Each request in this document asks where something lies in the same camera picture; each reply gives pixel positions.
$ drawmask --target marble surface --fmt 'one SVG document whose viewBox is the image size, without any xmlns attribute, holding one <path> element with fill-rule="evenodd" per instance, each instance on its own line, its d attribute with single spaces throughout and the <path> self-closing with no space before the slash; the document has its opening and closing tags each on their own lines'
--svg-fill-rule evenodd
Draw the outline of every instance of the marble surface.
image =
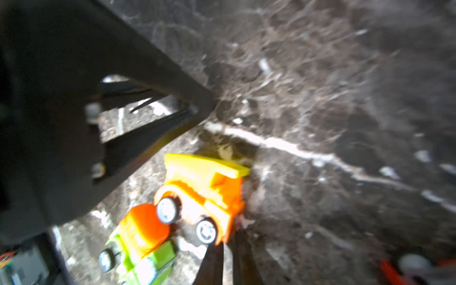
<svg viewBox="0 0 456 285">
<path fill-rule="evenodd" d="M 251 167 L 246 231 L 265 284 L 381 284 L 398 247 L 456 249 L 456 4 L 430 0 L 104 0 L 218 99 L 211 117 L 92 212 L 54 228 L 80 284 L 116 284 L 98 254 L 127 211 L 152 201 L 163 155 Z M 104 141 L 171 110 L 103 114 Z M 194 228 L 173 226 L 200 246 Z M 178 251 L 168 284 L 201 260 Z M 225 284 L 231 284 L 225 251 Z"/>
</svg>

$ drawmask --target white hubcap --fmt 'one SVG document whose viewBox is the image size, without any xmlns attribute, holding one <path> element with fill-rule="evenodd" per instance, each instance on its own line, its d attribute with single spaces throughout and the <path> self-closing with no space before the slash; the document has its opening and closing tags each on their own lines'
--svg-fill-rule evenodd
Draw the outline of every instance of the white hubcap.
<svg viewBox="0 0 456 285">
<path fill-rule="evenodd" d="M 216 230 L 210 221 L 201 221 L 198 224 L 198 238 L 204 243 L 210 243 L 215 240 Z"/>
<path fill-rule="evenodd" d="M 111 261 L 111 257 L 109 256 L 109 254 L 106 252 L 102 252 L 99 257 L 99 263 L 100 263 L 101 269 L 103 271 L 107 272 L 110 269 L 110 267 L 112 266 L 112 261 Z"/>
<path fill-rule="evenodd" d="M 163 199 L 158 202 L 158 209 L 164 222 L 171 221 L 176 215 L 176 207 L 169 199 Z"/>
<path fill-rule="evenodd" d="M 426 257 L 419 254 L 406 254 L 399 258 L 398 267 L 403 274 L 409 275 L 417 270 L 432 267 L 432 263 Z"/>
</svg>

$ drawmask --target screw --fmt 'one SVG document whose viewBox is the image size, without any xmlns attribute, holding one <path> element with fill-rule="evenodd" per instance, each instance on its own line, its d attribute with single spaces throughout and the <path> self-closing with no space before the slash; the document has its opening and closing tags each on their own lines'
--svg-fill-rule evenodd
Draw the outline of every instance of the screw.
<svg viewBox="0 0 456 285">
<path fill-rule="evenodd" d="M 102 108 L 101 104 L 98 102 L 88 103 L 85 106 L 85 114 L 87 124 L 98 124 L 98 119 L 100 117 Z"/>
<path fill-rule="evenodd" d="M 106 167 L 102 162 L 95 163 L 92 165 L 92 178 L 97 179 L 102 177 L 106 173 Z"/>
</svg>

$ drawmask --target orange object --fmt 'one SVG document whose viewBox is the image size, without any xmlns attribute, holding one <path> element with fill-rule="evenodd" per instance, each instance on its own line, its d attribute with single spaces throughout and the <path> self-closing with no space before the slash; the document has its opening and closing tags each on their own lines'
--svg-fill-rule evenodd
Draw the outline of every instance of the orange object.
<svg viewBox="0 0 456 285">
<path fill-rule="evenodd" d="M 449 265 L 456 265 L 456 259 L 444 259 L 439 261 L 437 266 L 449 266 Z"/>
<path fill-rule="evenodd" d="M 170 234 L 170 226 L 162 224 L 152 204 L 132 208 L 119 223 L 119 234 L 132 257 L 141 260 Z"/>
<path fill-rule="evenodd" d="M 165 156 L 165 167 L 165 184 L 154 204 L 164 197 L 179 197 L 185 221 L 196 224 L 201 217 L 210 217 L 217 226 L 215 244 L 227 243 L 234 217 L 244 210 L 242 177 L 250 170 L 229 161 L 176 154 Z"/>
<path fill-rule="evenodd" d="M 401 279 L 401 276 L 397 273 L 391 263 L 387 260 L 384 260 L 380 263 L 380 268 L 382 269 L 383 273 L 385 274 L 386 278 L 391 282 L 393 285 L 404 285 L 404 282 Z"/>
</svg>

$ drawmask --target toy truck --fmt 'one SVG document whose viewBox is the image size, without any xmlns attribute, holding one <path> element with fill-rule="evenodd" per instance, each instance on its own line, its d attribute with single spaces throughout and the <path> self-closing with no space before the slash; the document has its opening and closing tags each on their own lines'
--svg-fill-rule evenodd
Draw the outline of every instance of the toy truck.
<svg viewBox="0 0 456 285">
<path fill-rule="evenodd" d="M 176 256 L 171 241 L 166 241 L 169 233 L 169 225 L 158 220 L 153 204 L 132 208 L 101 252 L 101 269 L 108 272 L 117 267 L 122 285 L 163 284 Z"/>
<path fill-rule="evenodd" d="M 167 154 L 165 167 L 165 183 L 154 197 L 159 220 L 171 224 L 181 216 L 197 224 L 201 242 L 227 243 L 234 217 L 244 210 L 241 185 L 250 169 L 229 161 L 178 154 Z"/>
</svg>

